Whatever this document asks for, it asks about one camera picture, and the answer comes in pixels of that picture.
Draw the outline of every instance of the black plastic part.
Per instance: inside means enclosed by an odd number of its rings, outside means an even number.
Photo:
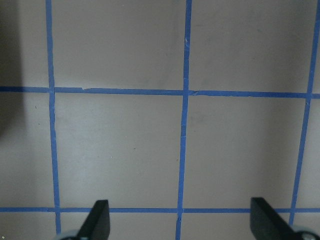
[[[108,200],[98,200],[80,228],[76,238],[79,240],[107,240],[110,234]]]
[[[76,236],[67,236],[62,238],[61,240],[79,240],[79,238],[77,238]]]
[[[262,197],[251,198],[250,228],[256,240],[304,240],[303,234],[320,240],[311,232],[294,232]]]

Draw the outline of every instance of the white floor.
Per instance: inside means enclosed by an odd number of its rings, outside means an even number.
[[[0,238],[52,239],[109,199],[110,240],[253,240],[251,197],[320,234],[316,10],[194,0],[188,42],[182,0],[2,0]]]

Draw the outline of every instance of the grid square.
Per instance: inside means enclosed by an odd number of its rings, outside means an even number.
[[[305,92],[317,1],[192,3],[190,89]]]
[[[320,208],[320,100],[313,99],[310,106],[308,128],[305,139],[297,207]]]
[[[47,87],[46,2],[0,1],[0,86]]]
[[[177,206],[181,96],[56,95],[61,206]]]
[[[291,205],[304,99],[189,98],[185,208]]]
[[[311,232],[320,235],[320,213],[296,213],[294,215],[294,226],[310,229]]]
[[[181,89],[184,1],[52,3],[57,87]]]
[[[79,229],[87,213],[62,213],[62,231]],[[111,213],[109,240],[174,240],[177,214]]]
[[[4,240],[44,240],[56,235],[52,212],[0,212],[0,238]]]
[[[0,205],[53,207],[49,95],[0,93]]]
[[[288,214],[281,214],[286,221]],[[185,213],[181,240],[247,239],[254,240],[248,213]]]

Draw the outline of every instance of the painter's tape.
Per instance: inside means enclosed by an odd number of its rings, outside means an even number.
[[[271,91],[217,91],[198,90],[189,91],[189,96],[217,96],[217,97],[253,97],[253,98],[307,98],[307,93],[302,92],[271,92]]]
[[[312,98],[312,99],[320,99],[320,93],[313,93],[313,94],[311,95],[311,98]]]
[[[56,142],[56,111],[55,111],[55,78],[54,78],[54,54],[53,54],[53,36],[52,36],[52,2],[45,0],[45,18],[46,18],[46,45],[48,60],[48,80],[49,80],[49,119],[50,119],[50,141],[51,141],[51,160],[53,175],[53,198],[55,209],[55,231],[61,233],[60,216],[60,194],[59,194],[59,176],[58,176],[58,157]]]
[[[295,213],[320,213],[320,208],[296,208]]]
[[[289,217],[289,224],[290,225],[294,224],[294,218],[295,218],[299,183],[300,183],[300,177],[301,177],[303,157],[304,157],[304,152],[305,152],[308,121],[309,121],[309,114],[310,114],[310,101],[311,101],[311,99],[307,99],[306,103],[305,103],[305,107],[304,107],[301,138],[300,138],[299,152],[298,152],[298,161],[296,164],[293,193],[292,193],[292,200],[291,200],[291,213],[290,213],[290,217]]]
[[[308,87],[307,87],[307,93],[309,94],[312,93],[313,86],[314,86],[314,78],[315,78],[316,62],[317,62],[317,51],[318,51],[318,43],[319,43],[319,30],[320,30],[320,1],[317,1],[309,79],[308,79]]]
[[[159,213],[176,214],[176,208],[110,208],[110,213]]]
[[[182,90],[55,87],[56,93],[182,96]]]
[[[290,208],[275,208],[277,213],[290,213]],[[250,208],[185,208],[185,214],[247,214]]]
[[[184,185],[185,185],[185,162],[186,162],[186,141],[187,141],[187,119],[189,103],[189,56],[191,39],[191,12],[192,0],[185,3],[185,26],[184,26],[184,54],[183,54],[183,98],[181,113],[181,137],[180,137],[180,163],[177,200],[177,218],[175,225],[175,240],[181,238],[181,225],[183,219]]]
[[[54,207],[0,207],[0,213],[23,213],[23,212],[55,212]]]
[[[62,207],[60,208],[61,213],[89,213],[91,207]]]
[[[36,86],[0,86],[0,92],[13,92],[13,93],[48,93],[48,87]]]

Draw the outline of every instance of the grid line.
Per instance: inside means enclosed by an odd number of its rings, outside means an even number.
[[[0,86],[0,92],[49,93],[48,87],[36,86]],[[184,90],[178,89],[137,89],[137,88],[86,88],[54,87],[55,93],[66,94],[121,94],[121,95],[164,95],[183,96]],[[189,96],[212,97],[253,97],[253,98],[290,98],[320,99],[320,93],[274,92],[274,91],[229,91],[229,90],[188,90]]]
[[[181,135],[180,135],[180,163],[178,180],[177,218],[175,225],[175,240],[181,238],[181,226],[183,218],[186,142],[187,142],[187,119],[189,101],[189,56],[191,39],[191,12],[192,0],[185,1],[185,25],[184,25],[184,53],[183,53],[183,98],[181,113]]]
[[[90,207],[63,207],[60,213],[89,213]],[[110,208],[110,213],[177,214],[177,208]],[[54,207],[0,207],[0,213],[55,213]],[[183,214],[241,214],[250,208],[183,208]],[[277,213],[291,213],[291,208],[275,208]],[[295,213],[320,213],[320,208],[296,208]]]
[[[61,233],[60,216],[60,193],[59,193],[59,175],[58,175],[58,155],[56,141],[56,111],[55,111],[55,77],[54,77],[54,56],[53,56],[53,36],[52,36],[52,2],[45,0],[46,16],[46,44],[48,59],[48,81],[49,81],[49,119],[50,119],[50,141],[51,141],[51,160],[52,160],[52,178],[53,178],[53,197],[55,209],[55,231]]]
[[[305,152],[306,137],[307,137],[307,130],[308,130],[308,121],[309,121],[309,115],[310,115],[311,98],[312,98],[312,91],[313,91],[313,86],[314,86],[314,77],[315,77],[315,70],[316,70],[316,62],[317,62],[319,27],[320,27],[320,0],[317,1],[316,14],[315,14],[308,87],[307,87],[307,91],[306,91],[307,94],[306,94],[306,99],[305,99],[305,107],[304,107],[304,114],[303,114],[303,124],[302,124],[302,130],[301,130],[299,153],[298,153],[298,160],[297,160],[297,165],[296,165],[294,185],[293,185],[293,191],[292,191],[291,213],[290,213],[290,217],[289,217],[289,224],[290,225],[293,225],[294,220],[295,220],[295,208],[297,205],[299,183],[300,183],[301,170],[302,170],[302,164],[303,164],[303,158],[304,158],[304,152]]]

